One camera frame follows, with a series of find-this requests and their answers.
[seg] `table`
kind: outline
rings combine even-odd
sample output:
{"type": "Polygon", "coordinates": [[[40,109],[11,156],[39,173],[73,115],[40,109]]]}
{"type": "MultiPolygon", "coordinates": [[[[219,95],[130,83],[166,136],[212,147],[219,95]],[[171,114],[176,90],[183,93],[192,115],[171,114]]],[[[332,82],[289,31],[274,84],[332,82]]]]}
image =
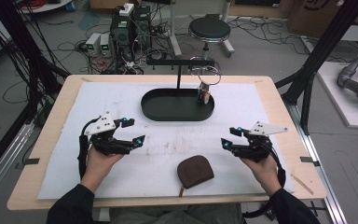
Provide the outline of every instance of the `table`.
{"type": "MultiPolygon", "coordinates": [[[[34,146],[30,158],[40,158],[38,164],[26,165],[14,188],[7,207],[10,210],[49,209],[55,200],[37,200],[42,186],[44,174],[48,166],[49,156],[55,147],[66,117],[76,99],[77,92],[83,82],[166,82],[175,83],[176,76],[69,76],[60,92],[56,104],[51,110],[48,120],[34,146]]],[[[200,83],[197,77],[182,76],[183,83],[200,83]]],[[[223,76],[223,83],[254,83],[262,104],[265,107],[271,123],[287,127],[287,133],[276,134],[275,137],[281,148],[288,170],[294,175],[296,192],[299,199],[322,199],[326,196],[324,185],[311,162],[302,162],[300,157],[308,157],[296,127],[292,122],[280,94],[269,77],[223,76]]],[[[214,195],[192,197],[165,198],[127,198],[127,199],[97,199],[95,207],[118,207],[139,205],[172,205],[195,203],[236,203],[264,201],[266,195],[214,195]]]]}

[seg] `stool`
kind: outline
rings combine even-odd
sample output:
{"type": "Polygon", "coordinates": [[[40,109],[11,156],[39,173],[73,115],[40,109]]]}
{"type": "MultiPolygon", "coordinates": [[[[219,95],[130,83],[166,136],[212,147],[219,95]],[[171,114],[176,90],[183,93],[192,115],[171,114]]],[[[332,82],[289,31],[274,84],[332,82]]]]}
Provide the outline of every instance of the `stool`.
{"type": "MultiPolygon", "coordinates": [[[[194,38],[205,42],[205,45],[202,49],[202,56],[201,57],[193,57],[190,60],[212,60],[212,58],[208,57],[208,44],[209,43],[221,43],[228,39],[230,34],[230,27],[224,21],[219,20],[219,15],[206,15],[204,18],[198,18],[193,20],[188,25],[188,32],[194,38]]],[[[219,64],[214,61],[215,69],[212,69],[211,66],[202,66],[197,67],[193,66],[188,68],[188,73],[191,75],[194,72],[198,72],[197,75],[204,74],[205,71],[212,72],[216,74],[216,70],[220,73],[220,66],[219,64]]]]}

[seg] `cardboard box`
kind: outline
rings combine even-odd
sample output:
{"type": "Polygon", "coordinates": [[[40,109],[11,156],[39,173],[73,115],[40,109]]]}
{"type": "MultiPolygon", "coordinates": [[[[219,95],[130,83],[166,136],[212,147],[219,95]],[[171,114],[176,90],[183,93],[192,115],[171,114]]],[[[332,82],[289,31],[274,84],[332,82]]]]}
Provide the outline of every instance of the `cardboard box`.
{"type": "Polygon", "coordinates": [[[297,35],[321,37],[339,8],[334,0],[296,0],[287,20],[287,29],[297,35]]]}
{"type": "Polygon", "coordinates": [[[89,0],[91,8],[113,9],[124,6],[126,3],[134,3],[134,0],[89,0]]]}

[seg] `power supply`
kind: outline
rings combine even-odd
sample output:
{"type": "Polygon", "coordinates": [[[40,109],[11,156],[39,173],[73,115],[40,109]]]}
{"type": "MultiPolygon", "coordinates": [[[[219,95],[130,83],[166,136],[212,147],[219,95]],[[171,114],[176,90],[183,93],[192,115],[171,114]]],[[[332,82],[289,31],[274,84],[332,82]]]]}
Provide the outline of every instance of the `power supply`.
{"type": "Polygon", "coordinates": [[[105,58],[113,56],[114,48],[110,34],[101,34],[101,52],[105,58]]]}
{"type": "Polygon", "coordinates": [[[143,49],[151,47],[150,6],[138,6],[135,9],[133,19],[136,25],[138,46],[142,46],[143,49]]]}
{"type": "Polygon", "coordinates": [[[86,42],[89,56],[98,57],[101,52],[101,34],[92,34],[86,42]]]}
{"type": "Polygon", "coordinates": [[[110,33],[113,37],[115,49],[117,49],[117,57],[133,61],[134,29],[132,19],[127,16],[115,15],[110,26],[110,33]]]}

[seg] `floor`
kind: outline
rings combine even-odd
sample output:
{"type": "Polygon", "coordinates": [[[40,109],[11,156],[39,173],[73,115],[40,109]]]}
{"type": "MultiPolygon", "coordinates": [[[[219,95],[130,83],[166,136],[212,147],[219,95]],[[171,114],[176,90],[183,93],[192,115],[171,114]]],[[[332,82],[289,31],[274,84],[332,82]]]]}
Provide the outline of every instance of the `floor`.
{"type": "MultiPolygon", "coordinates": [[[[108,31],[110,13],[91,11],[86,2],[73,13],[68,13],[63,8],[56,9],[38,14],[38,19],[50,48],[62,64],[71,74],[86,74],[84,57],[71,49],[77,41],[85,40],[86,36],[94,32],[108,31]]],[[[202,50],[202,43],[186,35],[186,25],[190,21],[189,16],[178,17],[176,20],[177,27],[183,25],[183,29],[177,31],[177,34],[184,59],[200,55],[202,50]]],[[[210,46],[210,56],[220,63],[224,75],[269,76],[278,81],[296,72],[307,60],[308,54],[298,38],[290,37],[286,39],[286,43],[290,44],[283,44],[286,36],[293,36],[287,33],[285,21],[246,19],[237,23],[242,29],[236,27],[234,22],[230,24],[232,30],[229,41],[236,52],[228,58],[221,46],[210,46]]],[[[35,40],[41,49],[46,49],[39,39],[35,40]]],[[[328,61],[348,62],[357,56],[358,47],[355,43],[342,42],[328,61]]],[[[146,67],[144,70],[145,74],[176,74],[176,70],[171,70],[169,66],[157,66],[156,70],[146,67]]],[[[10,59],[5,53],[0,53],[0,140],[22,111],[25,99],[25,85],[16,75],[10,59]]],[[[315,78],[312,92],[309,130],[347,222],[358,223],[358,129],[345,126],[318,78],[315,78]]],[[[47,211],[12,212],[6,207],[8,197],[21,174],[21,170],[16,169],[15,165],[21,163],[22,156],[26,157],[27,149],[32,147],[39,132],[40,128],[34,130],[33,136],[0,183],[0,223],[43,223],[46,220],[47,211]]],[[[324,207],[322,202],[314,202],[314,205],[324,207]]],[[[246,204],[243,207],[255,206],[246,204]]],[[[317,212],[321,223],[331,222],[325,211],[317,212]]],[[[273,222],[266,217],[259,217],[248,220],[248,223],[273,222]]]]}

